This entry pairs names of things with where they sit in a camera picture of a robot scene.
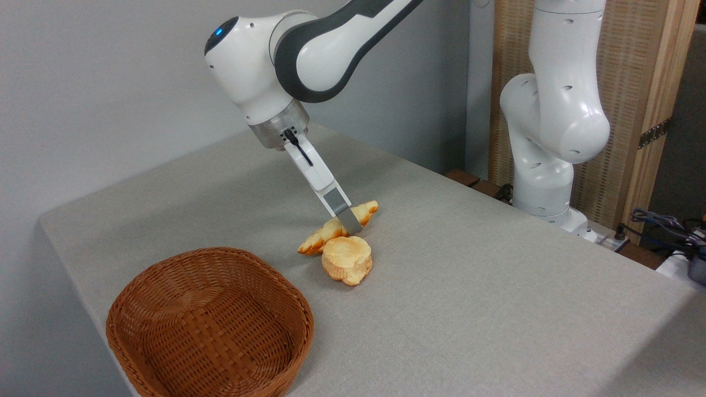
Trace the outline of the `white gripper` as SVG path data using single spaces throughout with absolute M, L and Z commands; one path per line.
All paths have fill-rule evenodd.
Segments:
M 346 194 L 305 134 L 283 133 L 284 149 L 322 203 L 342 223 L 348 235 L 362 231 Z

